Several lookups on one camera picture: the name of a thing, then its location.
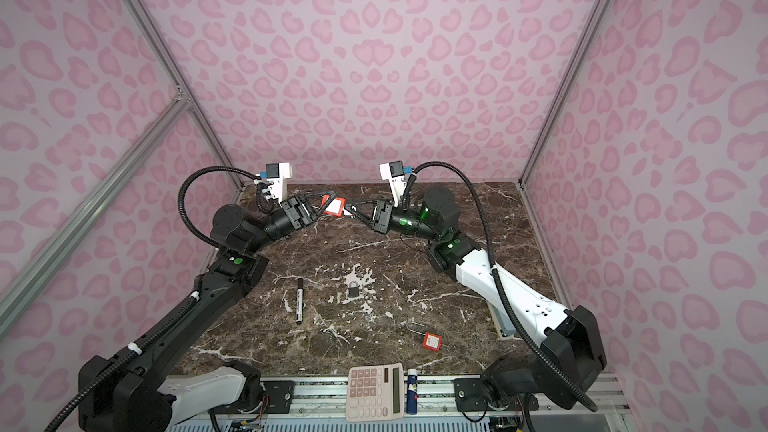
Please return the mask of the small grey padlock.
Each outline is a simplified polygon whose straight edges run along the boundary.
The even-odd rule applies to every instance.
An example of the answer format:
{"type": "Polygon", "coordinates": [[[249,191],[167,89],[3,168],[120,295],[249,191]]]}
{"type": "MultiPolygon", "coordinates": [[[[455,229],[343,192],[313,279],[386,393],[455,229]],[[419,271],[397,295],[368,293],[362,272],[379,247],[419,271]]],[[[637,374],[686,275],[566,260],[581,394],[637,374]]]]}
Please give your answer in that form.
{"type": "Polygon", "coordinates": [[[360,296],[360,283],[357,280],[351,280],[347,284],[347,297],[355,299],[360,296]]]}

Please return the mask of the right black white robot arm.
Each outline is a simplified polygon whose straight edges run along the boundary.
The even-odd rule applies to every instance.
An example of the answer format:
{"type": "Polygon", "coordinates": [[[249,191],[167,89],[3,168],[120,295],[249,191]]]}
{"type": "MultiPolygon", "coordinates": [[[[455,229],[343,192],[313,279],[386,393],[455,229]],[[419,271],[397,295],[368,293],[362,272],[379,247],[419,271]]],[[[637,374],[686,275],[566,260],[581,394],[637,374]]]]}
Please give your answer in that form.
{"type": "Polygon", "coordinates": [[[607,359],[596,317],[583,306],[569,308],[546,297],[491,259],[461,230],[460,207],[449,189],[428,188],[417,208],[372,199],[349,202],[344,211],[380,234],[427,240],[426,253],[437,272],[507,314],[529,352],[524,357],[504,355],[481,373],[480,395],[488,406],[501,409],[542,394],[562,409],[580,404],[597,411],[587,391],[607,359]]]}

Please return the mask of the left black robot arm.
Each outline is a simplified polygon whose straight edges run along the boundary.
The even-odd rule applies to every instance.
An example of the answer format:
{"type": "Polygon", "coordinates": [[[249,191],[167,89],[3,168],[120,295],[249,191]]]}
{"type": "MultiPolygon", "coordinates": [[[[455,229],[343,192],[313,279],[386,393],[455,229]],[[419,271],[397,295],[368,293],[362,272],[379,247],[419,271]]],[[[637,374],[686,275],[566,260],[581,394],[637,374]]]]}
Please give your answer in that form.
{"type": "Polygon", "coordinates": [[[219,252],[191,293],[156,325],[110,358],[95,356],[80,370],[67,405],[84,431],[165,431],[219,407],[253,411],[264,402],[261,373],[234,361],[174,385],[171,370],[196,340],[244,299],[263,277],[261,249],[314,224],[334,193],[293,196],[263,218],[229,204],[212,219],[219,252]]]}

